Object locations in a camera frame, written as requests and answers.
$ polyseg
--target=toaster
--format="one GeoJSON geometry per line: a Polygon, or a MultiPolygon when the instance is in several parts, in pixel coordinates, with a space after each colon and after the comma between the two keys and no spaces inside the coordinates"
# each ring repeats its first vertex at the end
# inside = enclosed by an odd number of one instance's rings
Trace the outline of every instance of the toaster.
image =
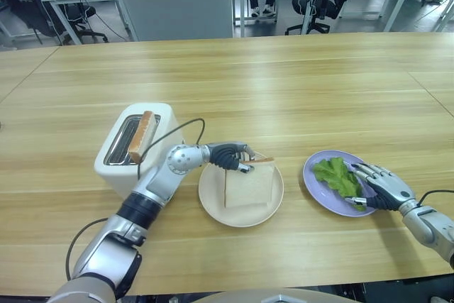
{"type": "MultiPolygon", "coordinates": [[[[157,123],[152,138],[148,141],[149,144],[178,127],[170,105],[165,103],[132,104],[120,114],[94,161],[95,172],[123,198],[131,193],[137,183],[137,164],[130,158],[128,147],[144,111],[152,111],[157,123]]],[[[180,143],[184,143],[182,132],[175,131],[154,145],[140,164],[140,173],[145,174],[159,160],[163,150],[180,143]]]]}

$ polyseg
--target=wooden tabletop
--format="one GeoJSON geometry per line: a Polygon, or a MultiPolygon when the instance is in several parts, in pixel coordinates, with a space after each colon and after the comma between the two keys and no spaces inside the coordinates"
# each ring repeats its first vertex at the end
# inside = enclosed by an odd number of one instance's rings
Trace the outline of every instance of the wooden tabletop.
{"type": "MultiPolygon", "coordinates": [[[[28,59],[18,51],[16,59],[28,59]]],[[[449,273],[397,212],[336,215],[300,183],[313,153],[339,149],[400,175],[420,197],[454,189],[454,35],[342,33],[58,48],[0,102],[0,294],[50,295],[69,242],[121,199],[93,171],[118,115],[139,101],[202,116],[203,143],[240,140],[274,156],[277,213],[230,228],[183,181],[140,248],[131,294],[368,282],[449,273]]],[[[8,70],[9,59],[0,59],[8,70]]],[[[184,130],[195,141],[199,127],[184,130]]],[[[449,194],[427,204],[454,218],[449,194]]],[[[99,227],[77,242],[73,262],[99,227]]]]}
{"type": "Polygon", "coordinates": [[[0,53],[0,102],[57,48],[0,53]]]}

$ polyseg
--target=sneaker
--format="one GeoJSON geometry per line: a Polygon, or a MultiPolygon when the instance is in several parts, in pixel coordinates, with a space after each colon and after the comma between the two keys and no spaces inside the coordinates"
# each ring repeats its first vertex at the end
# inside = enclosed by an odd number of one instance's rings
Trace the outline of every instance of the sneaker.
{"type": "Polygon", "coordinates": [[[272,9],[270,5],[265,5],[262,15],[265,17],[272,17],[276,14],[275,10],[272,9]]]}
{"type": "Polygon", "coordinates": [[[252,17],[257,18],[260,15],[260,9],[256,7],[250,14],[252,17]]]}

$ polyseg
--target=lettuce leaf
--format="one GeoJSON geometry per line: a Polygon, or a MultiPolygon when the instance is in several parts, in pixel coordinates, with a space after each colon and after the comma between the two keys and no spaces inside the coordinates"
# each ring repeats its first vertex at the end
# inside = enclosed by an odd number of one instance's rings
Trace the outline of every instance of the lettuce leaf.
{"type": "MultiPolygon", "coordinates": [[[[356,176],[350,172],[342,158],[322,160],[312,167],[317,181],[324,181],[329,188],[337,191],[342,197],[362,197],[362,187],[356,176]]],[[[353,205],[358,211],[366,208],[353,205]]]]}

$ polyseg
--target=white bread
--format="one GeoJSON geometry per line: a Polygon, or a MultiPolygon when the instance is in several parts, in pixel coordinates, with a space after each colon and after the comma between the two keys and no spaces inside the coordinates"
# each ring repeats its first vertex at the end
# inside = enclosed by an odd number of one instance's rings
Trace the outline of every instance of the white bread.
{"type": "Polygon", "coordinates": [[[271,202],[272,179],[275,172],[273,158],[245,162],[254,170],[247,174],[227,170],[224,205],[227,209],[271,202]]]}
{"type": "Polygon", "coordinates": [[[135,163],[140,162],[143,152],[152,143],[156,125],[155,114],[152,111],[144,111],[128,147],[128,154],[135,163]]]}

